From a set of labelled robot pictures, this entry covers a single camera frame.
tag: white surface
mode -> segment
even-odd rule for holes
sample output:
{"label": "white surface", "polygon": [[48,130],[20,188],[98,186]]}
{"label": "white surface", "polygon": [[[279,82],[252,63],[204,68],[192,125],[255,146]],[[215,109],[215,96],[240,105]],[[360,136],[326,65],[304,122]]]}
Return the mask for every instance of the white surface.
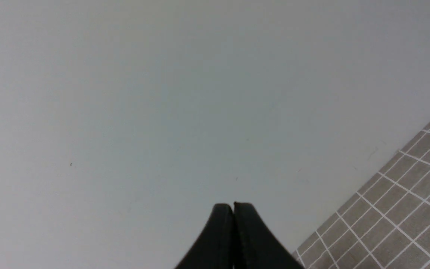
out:
{"label": "white surface", "polygon": [[234,200],[293,251],[428,121],[430,1],[0,2],[0,269],[172,268]]}

